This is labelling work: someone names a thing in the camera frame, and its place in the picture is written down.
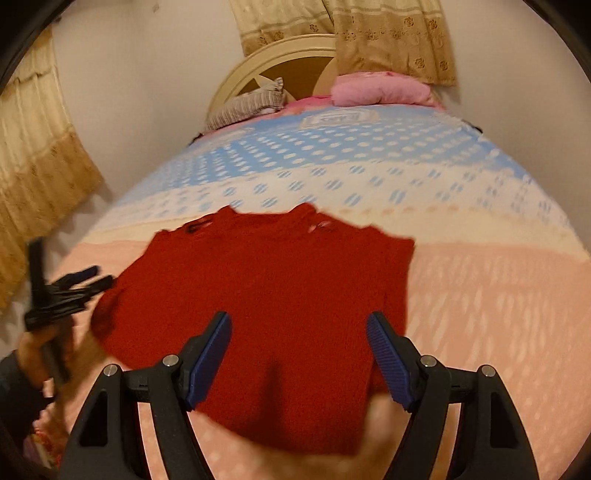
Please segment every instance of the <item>person's arm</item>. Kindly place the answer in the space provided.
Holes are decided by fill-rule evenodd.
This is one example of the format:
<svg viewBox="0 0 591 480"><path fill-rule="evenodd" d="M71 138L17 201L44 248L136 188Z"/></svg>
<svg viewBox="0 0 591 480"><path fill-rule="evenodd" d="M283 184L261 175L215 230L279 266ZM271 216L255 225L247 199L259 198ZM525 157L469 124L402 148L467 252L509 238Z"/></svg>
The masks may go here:
<svg viewBox="0 0 591 480"><path fill-rule="evenodd" d="M48 404L41 392L43 382L49 378L41 346L57 331L57 326L49 326L23 334L18 349L0 361L0 421L19 450L31 424Z"/></svg>

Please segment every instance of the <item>beige curtain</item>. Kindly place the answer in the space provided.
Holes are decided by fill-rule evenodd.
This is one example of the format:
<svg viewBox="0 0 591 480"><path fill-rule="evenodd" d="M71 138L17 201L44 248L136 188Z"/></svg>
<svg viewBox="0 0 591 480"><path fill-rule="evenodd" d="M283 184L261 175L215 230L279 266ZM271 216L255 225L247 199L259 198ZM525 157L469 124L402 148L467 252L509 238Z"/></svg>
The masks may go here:
<svg viewBox="0 0 591 480"><path fill-rule="evenodd" d="M0 310L27 273L26 242L101 181L64 105L50 27L0 96Z"/></svg>
<svg viewBox="0 0 591 480"><path fill-rule="evenodd" d="M455 85L452 45L439 0L328 0L340 74L392 71Z"/></svg>
<svg viewBox="0 0 591 480"><path fill-rule="evenodd" d="M335 33L339 74L392 71L455 85L439 0L230 0L245 55L282 38Z"/></svg>
<svg viewBox="0 0 591 480"><path fill-rule="evenodd" d="M244 55L283 38L334 33L322 0L230 0Z"/></svg>

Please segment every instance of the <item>blue gripper pad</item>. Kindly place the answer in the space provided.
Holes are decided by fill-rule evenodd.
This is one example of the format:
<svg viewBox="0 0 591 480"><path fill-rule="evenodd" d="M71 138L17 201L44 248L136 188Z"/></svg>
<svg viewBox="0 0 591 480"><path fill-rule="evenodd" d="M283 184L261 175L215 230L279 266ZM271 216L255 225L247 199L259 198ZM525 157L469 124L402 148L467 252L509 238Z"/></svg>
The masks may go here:
<svg viewBox="0 0 591 480"><path fill-rule="evenodd" d="M395 347L396 343L402 349L408 350L405 348L407 345L401 345L400 342L406 340L410 343L410 340L396 335L385 316L380 312L374 312L368 317L366 333L369 346L384 376L392 399L396 403L400 403L405 410L410 411L418 400L413 395L413 375L409 371L409 368L413 369L414 363L409 362L408 358L406 362L403 361L401 354L408 357L408 353L412 355L413 352L398 352Z"/></svg>
<svg viewBox="0 0 591 480"><path fill-rule="evenodd" d="M203 342L202 351L189 373L188 392L185 397L188 410L194 409L207 398L231 336L232 320L226 312L216 313L205 332L199 336L200 343Z"/></svg>

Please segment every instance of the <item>pink pillow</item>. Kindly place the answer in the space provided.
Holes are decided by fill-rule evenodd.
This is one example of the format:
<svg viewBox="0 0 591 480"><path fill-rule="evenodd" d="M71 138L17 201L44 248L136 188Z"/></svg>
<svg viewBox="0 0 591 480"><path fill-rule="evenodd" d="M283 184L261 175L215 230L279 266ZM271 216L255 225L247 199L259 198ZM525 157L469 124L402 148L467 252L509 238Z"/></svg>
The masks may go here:
<svg viewBox="0 0 591 480"><path fill-rule="evenodd" d="M300 108L300 107L317 107L317 106L332 106L330 95L316 95L312 97L302 98L295 102L288 103L284 109Z"/></svg>
<svg viewBox="0 0 591 480"><path fill-rule="evenodd" d="M431 88L412 77L395 72L358 72L337 77L331 91L336 106L403 103L438 106Z"/></svg>

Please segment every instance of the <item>metal screw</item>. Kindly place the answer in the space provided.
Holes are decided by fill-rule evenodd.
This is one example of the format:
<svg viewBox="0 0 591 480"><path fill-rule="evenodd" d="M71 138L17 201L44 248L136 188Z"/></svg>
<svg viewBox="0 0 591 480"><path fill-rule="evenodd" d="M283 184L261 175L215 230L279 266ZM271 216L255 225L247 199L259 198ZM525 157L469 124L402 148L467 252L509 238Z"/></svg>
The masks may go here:
<svg viewBox="0 0 591 480"><path fill-rule="evenodd" d="M482 371L482 375L485 377L494 377L496 375L496 370L490 365L482 365L480 370Z"/></svg>
<svg viewBox="0 0 591 480"><path fill-rule="evenodd" d="M112 377L113 375L115 375L117 373L117 370L119 369L119 367L115 364L110 364L107 365L106 367L104 367L103 369L103 373L107 376L107 377Z"/></svg>
<svg viewBox="0 0 591 480"><path fill-rule="evenodd" d="M167 367L174 367L178 363L178 356L171 353L163 358L162 363Z"/></svg>
<svg viewBox="0 0 591 480"><path fill-rule="evenodd" d="M434 367L437 365L437 359L432 355L423 355L421 357L421 364L424 367Z"/></svg>

